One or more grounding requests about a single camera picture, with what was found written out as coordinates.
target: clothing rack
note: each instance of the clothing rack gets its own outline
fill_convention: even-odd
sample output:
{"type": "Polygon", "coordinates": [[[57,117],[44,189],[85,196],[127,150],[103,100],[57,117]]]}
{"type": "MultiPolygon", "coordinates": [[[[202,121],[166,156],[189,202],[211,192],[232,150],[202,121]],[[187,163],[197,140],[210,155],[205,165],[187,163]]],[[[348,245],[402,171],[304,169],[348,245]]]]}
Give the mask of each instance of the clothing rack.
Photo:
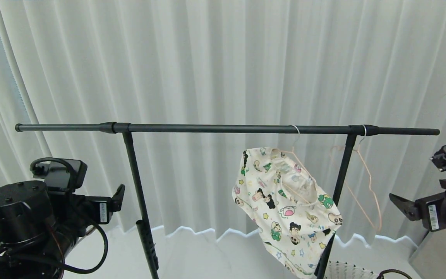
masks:
{"type": "MultiPolygon", "coordinates": [[[[423,136],[437,136],[438,129],[420,129],[420,128],[396,128],[396,127],[377,127],[373,125],[349,125],[349,126],[264,126],[264,125],[163,125],[163,124],[131,124],[125,122],[105,122],[101,124],[37,124],[25,125],[17,124],[17,132],[26,131],[99,131],[108,134],[121,133],[124,138],[127,155],[129,157],[130,168],[134,180],[135,192],[141,212],[142,219],[136,222],[138,233],[142,242],[146,260],[153,279],[158,277],[158,258],[154,250],[154,241],[149,224],[146,202],[142,191],[139,168],[135,157],[132,132],[158,132],[158,133],[246,133],[246,134],[346,134],[345,150],[343,152],[338,178],[336,179],[335,190],[333,192],[333,201],[338,205],[340,195],[347,175],[347,169],[352,155],[357,136],[375,136],[377,134],[411,134],[423,136]]],[[[317,265],[315,275],[317,279],[323,279],[327,268],[331,246],[335,236],[331,237],[325,248],[321,259],[317,265]]]]}

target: white curtain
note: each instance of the white curtain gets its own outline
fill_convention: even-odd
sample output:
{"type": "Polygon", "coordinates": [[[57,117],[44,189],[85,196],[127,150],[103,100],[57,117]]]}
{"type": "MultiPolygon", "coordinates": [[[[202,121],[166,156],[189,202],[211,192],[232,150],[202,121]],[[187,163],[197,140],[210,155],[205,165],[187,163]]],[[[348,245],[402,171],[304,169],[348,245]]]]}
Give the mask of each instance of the white curtain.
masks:
{"type": "MultiPolygon", "coordinates": [[[[372,136],[361,150],[383,212],[378,234],[420,242],[389,193],[440,191],[428,157],[446,144],[446,2],[258,0],[0,1],[0,186],[28,179],[41,156],[77,158],[79,192],[127,185],[112,226],[140,218],[120,135],[16,133],[14,124],[350,125],[434,127],[440,136],[372,136]]],[[[152,226],[167,233],[255,225],[232,201],[245,148],[292,148],[295,135],[136,133],[152,226]]],[[[296,153],[333,194],[328,156],[344,135],[302,135],[296,153]]],[[[340,163],[336,153],[336,165],[340,163]]],[[[368,176],[353,155],[347,175],[370,218],[368,176]]],[[[346,241],[376,231],[345,189],[346,241]]]]}

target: horizontal bar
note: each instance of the horizontal bar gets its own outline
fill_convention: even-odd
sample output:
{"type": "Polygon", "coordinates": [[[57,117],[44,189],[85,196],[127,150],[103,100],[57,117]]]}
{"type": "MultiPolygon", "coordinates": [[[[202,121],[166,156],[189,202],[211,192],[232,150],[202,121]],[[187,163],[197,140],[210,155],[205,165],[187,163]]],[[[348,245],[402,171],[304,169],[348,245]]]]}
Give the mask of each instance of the horizontal bar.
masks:
{"type": "MultiPolygon", "coordinates": [[[[419,134],[435,136],[438,129],[377,127],[372,125],[350,126],[296,126],[301,134],[419,134]]],[[[130,124],[105,122],[101,124],[17,124],[15,129],[23,131],[101,131],[105,133],[158,132],[158,133],[246,133],[246,134],[296,134],[292,125],[184,125],[184,124],[130,124]]]]}

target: hanger hook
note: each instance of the hanger hook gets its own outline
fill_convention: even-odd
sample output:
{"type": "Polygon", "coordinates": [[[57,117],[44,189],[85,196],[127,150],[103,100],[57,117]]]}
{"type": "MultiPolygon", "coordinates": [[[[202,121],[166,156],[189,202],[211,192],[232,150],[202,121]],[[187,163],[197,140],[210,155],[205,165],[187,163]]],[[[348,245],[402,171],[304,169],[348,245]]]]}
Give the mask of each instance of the hanger hook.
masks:
{"type": "Polygon", "coordinates": [[[293,144],[292,144],[292,148],[295,148],[295,144],[297,143],[297,141],[300,139],[300,130],[299,130],[299,128],[297,128],[297,126],[296,125],[291,125],[291,126],[293,126],[293,127],[295,127],[296,129],[297,129],[297,138],[295,139],[295,141],[293,142],[293,144]]]}
{"type": "Polygon", "coordinates": [[[359,142],[359,144],[357,146],[361,146],[361,142],[364,141],[364,139],[366,138],[366,135],[368,134],[368,129],[366,128],[366,125],[362,125],[364,127],[364,136],[362,136],[361,141],[359,142]]]}

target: laundry basket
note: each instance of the laundry basket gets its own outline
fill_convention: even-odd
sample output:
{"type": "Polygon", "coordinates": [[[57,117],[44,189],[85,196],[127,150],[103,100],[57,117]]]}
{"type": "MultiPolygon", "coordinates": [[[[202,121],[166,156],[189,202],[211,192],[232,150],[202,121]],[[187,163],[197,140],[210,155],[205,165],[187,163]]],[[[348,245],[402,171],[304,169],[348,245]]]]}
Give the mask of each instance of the laundry basket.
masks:
{"type": "Polygon", "coordinates": [[[400,270],[383,270],[381,273],[375,274],[370,270],[359,268],[356,265],[340,262],[332,263],[331,261],[329,261],[328,267],[326,268],[324,279],[385,279],[384,275],[387,273],[398,273],[401,279],[412,279],[411,276],[400,270]]]}

